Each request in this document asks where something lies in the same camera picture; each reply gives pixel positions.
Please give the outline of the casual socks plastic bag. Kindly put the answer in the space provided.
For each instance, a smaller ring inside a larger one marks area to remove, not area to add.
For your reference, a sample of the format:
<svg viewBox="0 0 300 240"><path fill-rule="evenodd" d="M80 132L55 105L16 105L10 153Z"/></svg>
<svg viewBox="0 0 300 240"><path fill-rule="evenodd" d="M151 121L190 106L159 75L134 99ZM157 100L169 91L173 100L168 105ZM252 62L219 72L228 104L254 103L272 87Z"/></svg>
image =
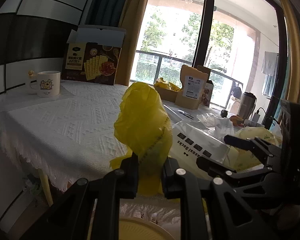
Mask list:
<svg viewBox="0 0 300 240"><path fill-rule="evenodd" d="M173 144L169 155L187 164L205 155L224 165L234 165L238 150L223 142L215 133L218 113L200 106L191 110L164 101L164 109L172 122Z"/></svg>

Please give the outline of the yellow plastic bag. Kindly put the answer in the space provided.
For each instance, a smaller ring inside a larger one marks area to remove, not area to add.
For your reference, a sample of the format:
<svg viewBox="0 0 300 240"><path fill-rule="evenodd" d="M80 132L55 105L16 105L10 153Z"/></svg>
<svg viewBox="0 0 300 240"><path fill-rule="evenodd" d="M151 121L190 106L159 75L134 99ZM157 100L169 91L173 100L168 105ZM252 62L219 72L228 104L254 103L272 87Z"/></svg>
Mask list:
<svg viewBox="0 0 300 240"><path fill-rule="evenodd" d="M135 153L139 162L138 194L144 197L156 195L173 136L171 120L159 93L152 86L135 82L128 87L114 123L114 136L127 146L128 151L126 155L112 159L109 166L117 169L123 159Z"/></svg>

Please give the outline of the yellow trash bin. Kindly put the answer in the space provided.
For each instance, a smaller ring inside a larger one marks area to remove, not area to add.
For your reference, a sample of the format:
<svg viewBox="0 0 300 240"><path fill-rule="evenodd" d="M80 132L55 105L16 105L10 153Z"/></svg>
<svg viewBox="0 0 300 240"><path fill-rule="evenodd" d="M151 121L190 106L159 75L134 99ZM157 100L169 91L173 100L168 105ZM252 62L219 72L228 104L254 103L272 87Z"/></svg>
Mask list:
<svg viewBox="0 0 300 240"><path fill-rule="evenodd" d="M174 237L165 229L152 222L141 218L120 218L119 220L119 239L171 239Z"/></svg>

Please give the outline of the steel thermos cup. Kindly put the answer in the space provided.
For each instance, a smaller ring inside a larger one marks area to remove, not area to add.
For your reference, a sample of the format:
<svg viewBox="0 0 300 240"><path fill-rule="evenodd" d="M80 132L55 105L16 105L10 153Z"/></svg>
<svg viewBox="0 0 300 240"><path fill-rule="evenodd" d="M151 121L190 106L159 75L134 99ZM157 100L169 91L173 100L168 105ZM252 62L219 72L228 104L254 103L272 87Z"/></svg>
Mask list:
<svg viewBox="0 0 300 240"><path fill-rule="evenodd" d="M249 119L255 109L256 102L257 98L253 93L244 92L241 97L237 115L243 120Z"/></svg>

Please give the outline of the small printed carton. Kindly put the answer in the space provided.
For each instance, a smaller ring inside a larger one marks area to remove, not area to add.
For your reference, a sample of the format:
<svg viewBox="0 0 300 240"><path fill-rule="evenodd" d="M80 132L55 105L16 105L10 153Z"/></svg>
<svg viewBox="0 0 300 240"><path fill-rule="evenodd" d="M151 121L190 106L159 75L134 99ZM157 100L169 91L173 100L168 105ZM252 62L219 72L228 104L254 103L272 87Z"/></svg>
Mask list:
<svg viewBox="0 0 300 240"><path fill-rule="evenodd" d="M205 107L210 107L210 101L212 98L213 91L213 82L211 80L207 80L205 87L203 89L202 98L200 104Z"/></svg>

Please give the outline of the white textured tablecloth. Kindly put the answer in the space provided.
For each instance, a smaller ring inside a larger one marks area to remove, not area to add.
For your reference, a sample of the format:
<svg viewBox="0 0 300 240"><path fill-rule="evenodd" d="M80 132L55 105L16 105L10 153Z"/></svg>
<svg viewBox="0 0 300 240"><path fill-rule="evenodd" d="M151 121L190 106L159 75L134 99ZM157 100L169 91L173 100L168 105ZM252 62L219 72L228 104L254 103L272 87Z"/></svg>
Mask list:
<svg viewBox="0 0 300 240"><path fill-rule="evenodd" d="M66 81L53 98L10 90L0 106L1 148L16 167L41 169L61 191L78 178L101 178L127 153L114 135L126 89Z"/></svg>

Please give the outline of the small brown cardboard tray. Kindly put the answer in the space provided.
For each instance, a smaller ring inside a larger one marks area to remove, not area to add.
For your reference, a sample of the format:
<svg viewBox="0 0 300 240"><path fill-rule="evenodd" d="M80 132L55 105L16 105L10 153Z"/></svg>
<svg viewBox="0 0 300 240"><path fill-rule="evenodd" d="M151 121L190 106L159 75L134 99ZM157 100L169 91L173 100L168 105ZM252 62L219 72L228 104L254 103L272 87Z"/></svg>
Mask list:
<svg viewBox="0 0 300 240"><path fill-rule="evenodd" d="M178 92L158 86L154 86L154 89L159 93L161 100L175 102Z"/></svg>

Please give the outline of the kraft paper pouch with label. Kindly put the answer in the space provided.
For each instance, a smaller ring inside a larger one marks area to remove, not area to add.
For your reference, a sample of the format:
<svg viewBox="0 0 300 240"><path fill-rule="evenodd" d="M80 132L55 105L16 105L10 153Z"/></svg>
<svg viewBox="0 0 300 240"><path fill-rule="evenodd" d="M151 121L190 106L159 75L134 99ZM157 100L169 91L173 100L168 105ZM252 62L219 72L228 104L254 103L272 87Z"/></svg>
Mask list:
<svg viewBox="0 0 300 240"><path fill-rule="evenodd" d="M180 71L182 88L177 94L175 104L191 110L197 109L207 79L208 75L206 73L183 64Z"/></svg>

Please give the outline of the yellow snack packet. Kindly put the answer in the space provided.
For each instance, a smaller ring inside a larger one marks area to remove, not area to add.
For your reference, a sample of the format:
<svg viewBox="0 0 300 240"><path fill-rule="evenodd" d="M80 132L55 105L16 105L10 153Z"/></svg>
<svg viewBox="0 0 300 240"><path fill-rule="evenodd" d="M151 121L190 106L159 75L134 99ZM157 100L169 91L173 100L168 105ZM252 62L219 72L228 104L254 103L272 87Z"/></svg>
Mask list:
<svg viewBox="0 0 300 240"><path fill-rule="evenodd" d="M175 84L169 82L169 81L165 81L162 77L158 78L155 83L154 83L154 87L159 87L159 88L163 88L166 90L171 90L174 92L178 92L180 90L180 88L178 86L176 86Z"/></svg>

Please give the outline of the yellow curtain right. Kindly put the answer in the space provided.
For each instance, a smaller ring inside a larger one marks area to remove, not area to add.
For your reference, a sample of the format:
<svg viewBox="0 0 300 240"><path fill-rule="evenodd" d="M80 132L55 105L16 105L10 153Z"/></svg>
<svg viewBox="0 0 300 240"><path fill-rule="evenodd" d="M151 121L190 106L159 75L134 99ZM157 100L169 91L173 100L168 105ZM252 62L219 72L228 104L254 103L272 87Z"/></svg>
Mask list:
<svg viewBox="0 0 300 240"><path fill-rule="evenodd" d="M290 78L287 100L300 103L300 28L290 0L280 0L289 38Z"/></svg>

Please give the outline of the yellow curtain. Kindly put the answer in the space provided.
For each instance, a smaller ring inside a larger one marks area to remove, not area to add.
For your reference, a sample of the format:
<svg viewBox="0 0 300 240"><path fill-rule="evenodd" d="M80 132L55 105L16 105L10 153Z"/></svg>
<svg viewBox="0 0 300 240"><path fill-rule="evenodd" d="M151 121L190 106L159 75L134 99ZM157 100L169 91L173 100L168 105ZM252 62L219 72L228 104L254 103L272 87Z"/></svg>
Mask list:
<svg viewBox="0 0 300 240"><path fill-rule="evenodd" d="M300 103L300 28L290 0L280 0L289 38L290 78L287 100Z"/></svg>
<svg viewBox="0 0 300 240"><path fill-rule="evenodd" d="M138 44L139 33L148 0L126 0L121 14L119 27L126 30L122 45L115 83L129 85L130 75Z"/></svg>

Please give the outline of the white cartoon mug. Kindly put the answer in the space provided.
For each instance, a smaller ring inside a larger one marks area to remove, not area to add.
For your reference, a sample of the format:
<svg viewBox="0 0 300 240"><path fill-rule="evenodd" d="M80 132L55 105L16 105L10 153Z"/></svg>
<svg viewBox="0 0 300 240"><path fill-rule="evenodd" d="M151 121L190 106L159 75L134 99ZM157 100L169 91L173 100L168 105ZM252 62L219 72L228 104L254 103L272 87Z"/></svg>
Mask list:
<svg viewBox="0 0 300 240"><path fill-rule="evenodd" d="M30 94L37 94L41 98L49 98L60 94L61 72L47 70L35 73L28 71L26 87Z"/></svg>

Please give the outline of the dark snack box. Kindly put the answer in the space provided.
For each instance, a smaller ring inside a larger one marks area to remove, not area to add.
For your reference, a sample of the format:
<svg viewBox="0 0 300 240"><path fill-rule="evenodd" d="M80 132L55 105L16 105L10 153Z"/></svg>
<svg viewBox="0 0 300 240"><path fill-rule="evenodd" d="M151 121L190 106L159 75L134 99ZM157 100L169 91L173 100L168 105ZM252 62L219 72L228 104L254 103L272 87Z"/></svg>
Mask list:
<svg viewBox="0 0 300 240"><path fill-rule="evenodd" d="M61 78L114 85L125 35L122 28L79 25L69 35Z"/></svg>

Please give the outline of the yellow curtain left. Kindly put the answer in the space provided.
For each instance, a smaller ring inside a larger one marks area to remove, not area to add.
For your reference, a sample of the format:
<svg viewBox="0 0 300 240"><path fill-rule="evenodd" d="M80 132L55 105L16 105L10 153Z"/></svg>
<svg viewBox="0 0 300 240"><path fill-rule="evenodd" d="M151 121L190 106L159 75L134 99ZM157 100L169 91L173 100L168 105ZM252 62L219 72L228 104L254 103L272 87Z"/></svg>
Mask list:
<svg viewBox="0 0 300 240"><path fill-rule="evenodd" d="M119 27L126 30L122 45L115 83L129 85L130 75L138 44L139 33L148 0L126 0L121 14Z"/></svg>

